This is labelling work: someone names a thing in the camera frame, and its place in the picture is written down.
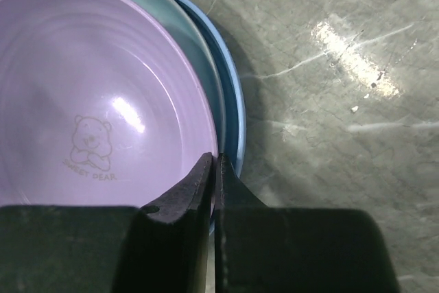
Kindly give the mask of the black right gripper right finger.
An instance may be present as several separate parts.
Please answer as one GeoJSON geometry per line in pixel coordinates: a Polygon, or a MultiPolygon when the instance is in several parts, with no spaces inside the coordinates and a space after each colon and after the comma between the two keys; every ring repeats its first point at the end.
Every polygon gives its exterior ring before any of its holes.
{"type": "Polygon", "coordinates": [[[383,235],[359,209],[268,207],[228,157],[215,178],[217,292],[399,292],[383,235]]]}

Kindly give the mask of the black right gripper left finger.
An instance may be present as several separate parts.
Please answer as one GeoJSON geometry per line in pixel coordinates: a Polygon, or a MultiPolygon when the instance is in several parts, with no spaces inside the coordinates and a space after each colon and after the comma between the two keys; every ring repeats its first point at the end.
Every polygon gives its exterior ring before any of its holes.
{"type": "Polygon", "coordinates": [[[203,292],[213,157],[143,207],[1,209],[2,292],[203,292]]]}

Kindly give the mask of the blue plate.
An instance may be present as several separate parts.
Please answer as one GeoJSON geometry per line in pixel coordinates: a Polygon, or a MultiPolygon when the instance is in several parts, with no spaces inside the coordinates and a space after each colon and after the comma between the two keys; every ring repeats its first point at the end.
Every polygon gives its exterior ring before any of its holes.
{"type": "Polygon", "coordinates": [[[174,0],[189,15],[213,55],[222,83],[226,111],[224,150],[237,176],[241,176],[246,151],[246,107],[241,82],[229,48],[216,23],[192,1],[174,0]]]}

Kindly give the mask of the lavender plate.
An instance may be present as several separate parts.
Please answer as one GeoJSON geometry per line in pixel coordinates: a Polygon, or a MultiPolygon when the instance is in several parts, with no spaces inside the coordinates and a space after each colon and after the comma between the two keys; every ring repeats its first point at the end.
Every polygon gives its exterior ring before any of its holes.
{"type": "Polygon", "coordinates": [[[1,204],[140,207],[219,153],[202,84],[131,0],[1,0],[1,204]]]}

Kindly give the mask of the cream plate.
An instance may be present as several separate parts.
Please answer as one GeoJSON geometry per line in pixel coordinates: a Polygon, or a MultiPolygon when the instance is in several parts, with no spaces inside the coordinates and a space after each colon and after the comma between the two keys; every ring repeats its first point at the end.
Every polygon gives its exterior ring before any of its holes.
{"type": "Polygon", "coordinates": [[[224,92],[213,55],[195,23],[174,0],[131,0],[151,14],[178,43],[197,73],[206,93],[220,152],[226,140],[224,92]]]}

